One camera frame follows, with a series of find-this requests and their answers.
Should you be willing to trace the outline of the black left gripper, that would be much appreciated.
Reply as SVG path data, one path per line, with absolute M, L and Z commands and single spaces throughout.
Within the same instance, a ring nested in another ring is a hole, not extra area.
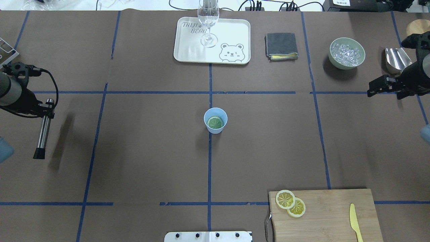
M 38 77 L 42 69 L 22 62 L 3 65 L 2 108 L 18 114 L 54 119 L 55 103 L 42 103 L 27 86 L 29 77 Z

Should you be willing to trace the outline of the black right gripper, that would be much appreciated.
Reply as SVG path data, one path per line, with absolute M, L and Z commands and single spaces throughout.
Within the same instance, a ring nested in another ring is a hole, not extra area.
M 406 67 L 397 79 L 390 75 L 383 75 L 369 82 L 367 97 L 379 93 L 397 92 L 393 85 L 397 80 L 402 89 L 397 92 L 398 100 L 413 95 L 426 95 L 430 90 L 430 33 L 411 34 L 405 38 L 401 45 L 404 48 L 415 49 L 417 61 Z

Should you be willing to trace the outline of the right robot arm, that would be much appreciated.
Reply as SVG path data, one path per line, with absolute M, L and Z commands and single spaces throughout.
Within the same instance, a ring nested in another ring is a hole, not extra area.
M 410 34 L 401 42 L 401 46 L 415 51 L 415 61 L 404 67 L 397 75 L 381 75 L 369 82 L 367 96 L 394 92 L 397 100 L 409 96 L 429 95 L 429 32 Z

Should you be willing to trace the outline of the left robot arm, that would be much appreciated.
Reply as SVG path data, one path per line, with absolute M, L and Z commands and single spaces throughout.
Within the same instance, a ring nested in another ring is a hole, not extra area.
M 39 101 L 34 92 L 29 90 L 30 77 L 39 77 L 47 73 L 55 87 L 56 99 L 49 98 L 46 102 Z M 1 73 L 1 109 L 15 116 L 36 119 L 41 118 L 41 129 L 34 159 L 45 159 L 47 138 L 49 136 L 50 123 L 55 117 L 55 108 L 59 100 L 59 89 L 55 78 L 46 69 L 34 65 L 15 62 L 4 64 Z

